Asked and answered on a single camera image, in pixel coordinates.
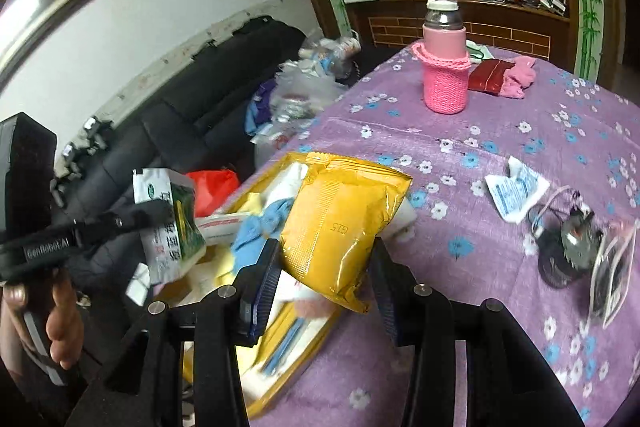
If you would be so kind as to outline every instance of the white sachet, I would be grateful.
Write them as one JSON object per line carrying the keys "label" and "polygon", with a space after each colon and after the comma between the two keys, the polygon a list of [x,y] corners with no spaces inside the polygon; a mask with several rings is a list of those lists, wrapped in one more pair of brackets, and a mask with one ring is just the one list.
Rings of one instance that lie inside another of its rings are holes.
{"label": "white sachet", "polygon": [[507,223],[519,223],[540,201],[549,181],[517,158],[509,158],[511,177],[489,174],[484,177],[498,212]]}

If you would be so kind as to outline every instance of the yellow packet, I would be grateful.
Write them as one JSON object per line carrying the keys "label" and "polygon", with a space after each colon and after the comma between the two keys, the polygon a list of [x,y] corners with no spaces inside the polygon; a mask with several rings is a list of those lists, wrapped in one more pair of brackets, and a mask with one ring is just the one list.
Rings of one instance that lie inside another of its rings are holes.
{"label": "yellow packet", "polygon": [[373,240],[402,203],[411,177],[377,163],[309,153],[309,170],[282,230],[284,266],[309,288],[364,313],[356,298]]}

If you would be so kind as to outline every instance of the floral tablecloth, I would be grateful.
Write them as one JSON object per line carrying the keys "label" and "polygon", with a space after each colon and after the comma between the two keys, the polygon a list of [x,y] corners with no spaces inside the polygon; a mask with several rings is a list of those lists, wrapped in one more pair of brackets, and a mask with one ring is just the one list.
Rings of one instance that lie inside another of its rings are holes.
{"label": "floral tablecloth", "polygon": [[[634,141],[640,109],[548,62],[538,60],[534,69],[524,100],[469,92],[466,109],[445,116],[425,108],[421,63],[403,50],[361,79],[289,149],[357,156],[410,174],[418,221],[387,243],[391,255],[449,299],[503,301],[585,424],[599,427],[640,371],[640,260],[636,256],[629,295],[612,325],[587,325],[587,281],[562,290],[547,286],[529,225],[501,220],[482,180],[507,173],[513,155],[551,181],[543,200],[571,185],[601,222],[640,217]],[[392,346],[375,306],[366,315],[349,312],[290,391],[252,425],[399,425],[410,349]],[[465,392],[458,385],[456,424],[464,425]]]}

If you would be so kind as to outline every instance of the finger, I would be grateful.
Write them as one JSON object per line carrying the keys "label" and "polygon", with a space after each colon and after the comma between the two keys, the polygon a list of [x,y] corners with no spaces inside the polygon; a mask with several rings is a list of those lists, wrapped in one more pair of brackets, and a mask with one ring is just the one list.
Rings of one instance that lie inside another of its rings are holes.
{"label": "finger", "polygon": [[51,359],[59,363],[63,369],[69,369],[80,359],[83,339],[84,325],[82,321],[73,323],[68,335],[63,340],[51,343]]}
{"label": "finger", "polygon": [[60,306],[53,308],[45,326],[49,340],[63,340],[68,335],[69,328],[78,320],[81,320],[80,314],[75,308]]}
{"label": "finger", "polygon": [[34,349],[31,335],[27,330],[27,326],[22,318],[22,309],[27,304],[27,291],[22,284],[15,286],[5,286],[2,289],[2,302],[4,309],[11,318],[15,331],[17,331],[20,340],[25,346]]}
{"label": "finger", "polygon": [[2,288],[2,299],[12,311],[20,311],[27,305],[27,288],[24,284],[5,285]]}
{"label": "finger", "polygon": [[66,270],[60,270],[56,275],[52,288],[53,302],[56,306],[76,307],[76,292],[71,286]]}

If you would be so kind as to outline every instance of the pink thermos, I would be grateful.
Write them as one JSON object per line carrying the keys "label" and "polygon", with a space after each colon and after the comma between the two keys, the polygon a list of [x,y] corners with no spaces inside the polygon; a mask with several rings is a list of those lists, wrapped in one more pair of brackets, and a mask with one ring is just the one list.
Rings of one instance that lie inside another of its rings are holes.
{"label": "pink thermos", "polygon": [[428,0],[422,26],[424,45],[414,52],[424,63],[424,103],[431,110],[454,114],[466,106],[468,54],[466,30],[453,0]]}

